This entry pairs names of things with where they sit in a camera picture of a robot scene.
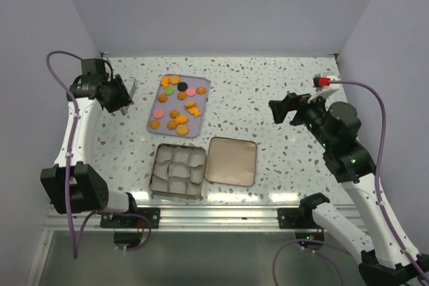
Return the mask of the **metal tongs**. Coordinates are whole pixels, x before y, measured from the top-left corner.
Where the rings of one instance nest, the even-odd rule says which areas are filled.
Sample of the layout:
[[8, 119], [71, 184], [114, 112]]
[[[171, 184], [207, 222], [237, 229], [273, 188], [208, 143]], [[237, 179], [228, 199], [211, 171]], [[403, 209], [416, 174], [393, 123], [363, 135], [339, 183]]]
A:
[[136, 78], [131, 77], [129, 85], [130, 87], [128, 88], [128, 94], [131, 99], [131, 102], [128, 105], [121, 108], [122, 115], [127, 115], [129, 111], [129, 107], [133, 105], [133, 97], [135, 96], [135, 93], [138, 89], [138, 81], [136, 80]]

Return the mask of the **orange ridged cookie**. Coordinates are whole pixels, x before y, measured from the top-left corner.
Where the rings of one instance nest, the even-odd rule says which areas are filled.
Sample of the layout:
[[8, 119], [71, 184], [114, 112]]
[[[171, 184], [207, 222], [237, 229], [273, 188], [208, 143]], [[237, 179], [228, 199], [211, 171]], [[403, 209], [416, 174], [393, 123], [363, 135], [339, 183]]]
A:
[[167, 128], [169, 130], [174, 130], [177, 128], [177, 126], [178, 126], [178, 122], [175, 119], [170, 120], [167, 124]]

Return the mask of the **orange round biscuit cookie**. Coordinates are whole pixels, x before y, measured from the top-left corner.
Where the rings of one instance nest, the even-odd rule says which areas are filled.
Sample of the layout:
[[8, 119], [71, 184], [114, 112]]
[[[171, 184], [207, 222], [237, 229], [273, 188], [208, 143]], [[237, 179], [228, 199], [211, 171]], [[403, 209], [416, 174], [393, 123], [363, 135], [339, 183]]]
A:
[[192, 107], [196, 106], [196, 102], [195, 101], [188, 101], [185, 103], [184, 105], [187, 109], [191, 109]]

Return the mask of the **orange round cookie large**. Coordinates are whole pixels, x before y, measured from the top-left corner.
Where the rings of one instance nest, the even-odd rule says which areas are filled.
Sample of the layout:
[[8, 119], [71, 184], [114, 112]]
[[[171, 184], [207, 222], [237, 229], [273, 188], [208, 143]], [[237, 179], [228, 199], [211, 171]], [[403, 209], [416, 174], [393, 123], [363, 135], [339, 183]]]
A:
[[186, 124], [180, 124], [176, 127], [176, 132], [179, 135], [187, 135], [189, 132], [189, 128]]

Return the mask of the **orange animal shaped cookie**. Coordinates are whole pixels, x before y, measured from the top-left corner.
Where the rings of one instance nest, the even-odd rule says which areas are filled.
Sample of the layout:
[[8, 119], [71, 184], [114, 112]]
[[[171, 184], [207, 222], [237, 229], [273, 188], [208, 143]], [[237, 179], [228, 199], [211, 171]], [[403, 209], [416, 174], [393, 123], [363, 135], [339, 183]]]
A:
[[193, 115], [194, 117], [199, 117], [199, 116], [201, 115], [200, 110], [199, 110], [196, 106], [194, 106], [194, 107], [191, 107], [191, 108], [187, 109], [187, 111], [188, 111], [191, 115]]

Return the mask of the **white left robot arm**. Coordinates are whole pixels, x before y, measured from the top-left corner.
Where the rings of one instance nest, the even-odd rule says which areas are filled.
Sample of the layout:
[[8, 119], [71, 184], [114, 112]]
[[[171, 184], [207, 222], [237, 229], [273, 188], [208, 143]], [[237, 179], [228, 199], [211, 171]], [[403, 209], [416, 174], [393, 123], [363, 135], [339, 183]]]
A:
[[90, 160], [103, 111], [115, 113], [133, 103], [121, 76], [106, 71], [109, 66], [101, 58], [82, 60], [81, 75], [66, 91], [68, 122], [60, 152], [40, 180], [58, 213], [116, 213], [116, 220], [129, 228], [139, 220], [134, 197], [110, 190]]

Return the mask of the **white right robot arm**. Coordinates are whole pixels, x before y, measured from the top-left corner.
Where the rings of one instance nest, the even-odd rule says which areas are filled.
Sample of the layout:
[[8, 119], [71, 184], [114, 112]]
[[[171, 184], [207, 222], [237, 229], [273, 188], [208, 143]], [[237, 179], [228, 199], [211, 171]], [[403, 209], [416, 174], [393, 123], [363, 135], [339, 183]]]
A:
[[375, 181], [376, 165], [357, 140], [361, 122], [355, 107], [346, 102], [326, 106], [322, 97], [289, 93], [271, 100], [273, 120], [284, 122], [295, 112], [292, 126], [304, 125], [324, 148], [329, 172], [352, 199], [365, 227], [346, 219], [322, 193], [300, 200], [298, 218], [306, 227], [329, 231], [354, 258], [366, 285], [402, 285], [428, 272], [428, 255], [407, 237]]

